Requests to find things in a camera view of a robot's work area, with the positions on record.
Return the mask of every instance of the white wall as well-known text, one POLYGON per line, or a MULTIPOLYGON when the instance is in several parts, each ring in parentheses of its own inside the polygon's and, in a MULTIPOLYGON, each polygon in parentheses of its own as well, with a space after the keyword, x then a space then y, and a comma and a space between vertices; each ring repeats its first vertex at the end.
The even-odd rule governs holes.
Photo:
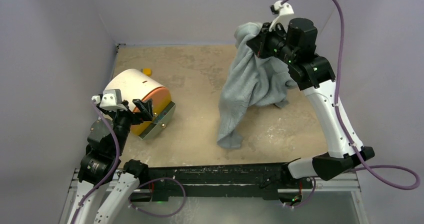
MULTIPOLYGON (((117 43, 234 43, 246 22, 271 22, 269 6, 278 0, 94 0, 117 43)), ((333 10, 331 0, 292 0, 297 16, 322 29, 333 10)))
POLYGON ((57 223, 110 76, 92 0, 0 0, 1 223, 57 223))
MULTIPOLYGON (((424 176, 424 1, 341 0, 346 21, 341 98, 365 145, 370 164, 403 165, 424 176)), ((318 40, 318 53, 336 64, 340 33, 335 11, 318 40)), ((377 170, 396 183, 411 175, 377 170)), ((424 187, 401 191, 359 173, 371 223, 422 223, 424 187)))

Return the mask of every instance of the gray towel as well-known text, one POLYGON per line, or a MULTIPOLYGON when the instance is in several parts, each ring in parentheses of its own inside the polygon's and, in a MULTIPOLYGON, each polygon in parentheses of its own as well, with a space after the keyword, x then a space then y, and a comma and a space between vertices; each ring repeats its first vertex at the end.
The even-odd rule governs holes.
POLYGON ((229 67, 229 73, 219 99, 220 126, 217 144, 222 148, 241 147, 242 136, 236 132, 249 106, 286 103, 288 87, 296 86, 287 65, 271 57, 260 59, 246 45, 261 30, 262 24, 247 23, 237 28, 237 54, 229 67))

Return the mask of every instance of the black mount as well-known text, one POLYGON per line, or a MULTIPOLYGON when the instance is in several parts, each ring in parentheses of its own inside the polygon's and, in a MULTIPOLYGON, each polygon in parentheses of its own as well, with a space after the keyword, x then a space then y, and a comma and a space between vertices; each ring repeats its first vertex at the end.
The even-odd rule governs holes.
POLYGON ((278 23, 275 31, 269 31, 271 24, 264 23, 259 34, 247 41, 259 58, 276 57, 288 66, 290 76, 300 90, 327 80, 335 80, 329 61, 315 53, 318 30, 308 19, 292 19, 288 31, 278 23))
MULTIPOLYGON (((122 101, 122 105, 126 108, 125 110, 117 108, 115 111, 102 109, 100 104, 97 104, 97 108, 100 109, 103 114, 112 118, 112 121, 107 121, 113 127, 113 131, 117 137, 120 146, 120 156, 124 150, 131 125, 153 120, 152 99, 146 101, 134 99, 132 102, 140 110, 139 112, 133 113, 128 107, 128 101, 122 101)), ((87 138, 88 145, 85 149, 85 156, 81 160, 78 180, 80 182, 85 180, 95 185, 106 176, 107 172, 112 167, 116 157, 116 149, 111 132, 103 121, 95 121, 90 129, 91 131, 87 138)), ((111 175, 105 183, 111 181, 112 178, 113 175, 111 175)))

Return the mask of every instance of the floor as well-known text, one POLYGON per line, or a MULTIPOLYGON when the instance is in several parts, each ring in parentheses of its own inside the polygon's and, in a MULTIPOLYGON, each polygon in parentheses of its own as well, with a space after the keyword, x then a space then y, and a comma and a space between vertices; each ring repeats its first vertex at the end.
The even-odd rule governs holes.
POLYGON ((170 89, 176 112, 156 138, 130 134, 122 165, 138 159, 149 166, 190 166, 290 161, 326 152, 321 126, 308 99, 289 90, 289 104, 250 107, 237 128, 241 149, 216 143, 218 100, 236 54, 233 45, 120 48, 113 76, 126 69, 151 68, 154 80, 170 89))

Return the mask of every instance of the purple cable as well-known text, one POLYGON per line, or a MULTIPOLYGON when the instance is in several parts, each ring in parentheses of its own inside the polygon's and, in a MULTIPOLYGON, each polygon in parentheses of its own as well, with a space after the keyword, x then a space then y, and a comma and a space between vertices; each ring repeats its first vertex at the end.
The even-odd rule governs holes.
MULTIPOLYGON (((338 51, 338 59, 337 59, 337 77, 336 77, 336 86, 335 86, 335 93, 334 93, 334 102, 335 102, 335 111, 336 111, 336 115, 337 115, 337 119, 339 120, 340 126, 343 129, 343 132, 345 133, 346 137, 348 138, 350 143, 354 143, 354 140, 352 139, 350 133, 348 132, 348 129, 346 128, 345 124, 343 123, 342 117, 340 115, 340 109, 339 109, 339 93, 340 93, 340 78, 341 78, 341 70, 342 70, 342 61, 341 61, 341 57, 342 57, 342 52, 343 52, 343 42, 345 40, 345 22, 344 22, 344 18, 343 18, 343 12, 341 10, 341 7, 339 5, 339 3, 337 2, 337 0, 332 0, 333 3, 335 4, 337 11, 338 11, 338 15, 340 16, 340 45, 339 45, 339 51, 338 51)), ((401 190, 412 190, 412 189, 416 189, 417 187, 419 187, 420 183, 421 183, 421 179, 419 177, 419 175, 411 170, 408 169, 406 167, 402 167, 402 166, 398 166, 398 165, 375 165, 375 166, 368 166, 368 164, 365 163, 365 161, 363 160, 360 152, 358 151, 356 146, 351 146, 353 148, 353 150, 355 151, 356 155, 358 156, 359 160, 361 161, 361 164, 364 166, 362 168, 358 168, 355 170, 368 170, 373 176, 375 176, 377 179, 379 179, 380 181, 382 181, 383 183, 392 186, 394 188, 397 189, 401 189, 401 190), (375 171, 372 170, 372 168, 390 168, 390 169, 399 169, 399 170, 404 170, 407 171, 409 173, 411 173, 412 175, 414 175, 415 177, 415 183, 413 185, 410 186, 403 186, 403 185, 399 185, 393 182, 390 182, 386 179, 384 179, 383 177, 381 177, 380 175, 378 175, 375 171)))
POLYGON ((175 180, 175 179, 173 179, 173 178, 170 178, 170 177, 162 177, 162 178, 157 178, 157 179, 154 179, 154 180, 151 180, 151 181, 148 181, 148 182, 146 182, 146 183, 144 183, 144 184, 142 184, 142 185, 140 185, 138 188, 142 188, 143 186, 145 186, 145 185, 148 185, 148 184, 150 184, 150 183, 153 183, 153 182, 155 182, 155 181, 158 181, 158 180, 172 180, 172 181, 174 181, 175 183, 177 183, 180 187, 181 187, 181 190, 182 190, 182 203, 181 203, 181 205, 179 206, 179 208, 176 210, 176 211, 174 211, 173 213, 171 213, 171 214, 166 214, 166 215, 161 215, 161 214, 155 214, 155 213, 151 213, 151 212, 148 212, 148 211, 146 211, 146 210, 143 210, 143 209, 140 209, 140 208, 138 208, 138 207, 136 207, 134 204, 132 204, 131 203, 131 196, 130 197, 128 197, 128 202, 130 203, 129 205, 132 207, 132 208, 134 208, 135 210, 138 210, 138 211, 140 211, 140 212, 143 212, 143 213, 145 213, 145 214, 147 214, 147 215, 151 215, 151 216, 154 216, 154 217, 170 217, 170 216, 173 216, 173 215, 175 215, 175 214, 177 214, 183 207, 184 207, 184 205, 185 205, 185 202, 186 202, 186 200, 187 200, 187 196, 186 196, 186 191, 184 190, 184 187, 182 186, 182 184, 179 182, 179 181, 177 181, 177 180, 175 180))
POLYGON ((103 177, 103 179, 101 179, 91 190, 89 190, 87 192, 87 194, 85 194, 81 201, 78 203, 79 208, 77 208, 75 210, 74 215, 72 216, 72 220, 70 221, 71 224, 74 224, 78 213, 79 213, 79 209, 84 205, 84 201, 99 187, 101 186, 116 170, 116 168, 118 167, 118 160, 119 160, 119 156, 120 156, 120 152, 119 152, 119 142, 118 142, 118 138, 115 135, 114 129, 111 127, 111 125, 108 123, 108 121, 105 119, 105 117, 103 116, 103 114, 101 113, 101 111, 97 108, 97 106, 94 104, 94 102, 91 102, 91 105, 93 106, 94 110, 96 111, 97 115, 100 117, 100 119, 103 121, 103 123, 106 125, 107 129, 110 131, 110 133, 112 134, 112 138, 113 141, 115 143, 115 149, 116 149, 116 156, 115 156, 115 160, 114 160, 114 164, 112 165, 112 167, 110 168, 109 172, 103 177))

